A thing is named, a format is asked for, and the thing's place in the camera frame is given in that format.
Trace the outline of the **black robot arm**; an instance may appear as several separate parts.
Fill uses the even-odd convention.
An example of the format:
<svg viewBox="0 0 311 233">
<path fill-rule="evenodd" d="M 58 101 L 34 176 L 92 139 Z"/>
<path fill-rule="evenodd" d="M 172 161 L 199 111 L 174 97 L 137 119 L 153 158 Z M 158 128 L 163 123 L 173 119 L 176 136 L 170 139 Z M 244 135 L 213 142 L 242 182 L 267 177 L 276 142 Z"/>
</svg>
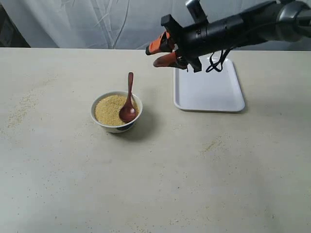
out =
<svg viewBox="0 0 311 233">
<path fill-rule="evenodd" d="M 165 53 L 154 61 L 155 67 L 187 69 L 191 65 L 199 72 L 200 56 L 220 51 L 219 60 L 210 60 L 206 72 L 221 72 L 235 48 L 268 41 L 297 42 L 311 35 L 311 8 L 302 1 L 266 1 L 215 22 L 208 21 L 198 0 L 187 1 L 186 7 L 194 23 L 182 27 L 171 15 L 163 16 L 165 32 L 146 47 L 146 55 Z"/>
</svg>

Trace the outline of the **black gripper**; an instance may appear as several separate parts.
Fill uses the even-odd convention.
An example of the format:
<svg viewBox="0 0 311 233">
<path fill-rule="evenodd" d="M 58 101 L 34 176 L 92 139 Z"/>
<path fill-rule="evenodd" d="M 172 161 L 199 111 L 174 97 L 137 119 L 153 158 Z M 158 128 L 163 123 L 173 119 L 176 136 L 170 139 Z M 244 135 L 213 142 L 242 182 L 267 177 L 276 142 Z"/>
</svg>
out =
<svg viewBox="0 0 311 233">
<path fill-rule="evenodd" d="M 160 52 L 170 52 L 157 58 L 154 67 L 187 68 L 190 64 L 194 72 L 202 70 L 200 56 L 221 52 L 218 62 L 211 62 L 206 69 L 222 71 L 217 65 L 222 65 L 229 52 L 241 42 L 239 36 L 243 32 L 243 20 L 241 16 L 234 15 L 215 21 L 213 23 L 195 23 L 187 27 L 181 27 L 171 15 L 161 19 L 161 25 L 166 32 L 151 42 L 145 49 L 146 55 Z M 174 52 L 174 43 L 178 49 Z"/>
</svg>

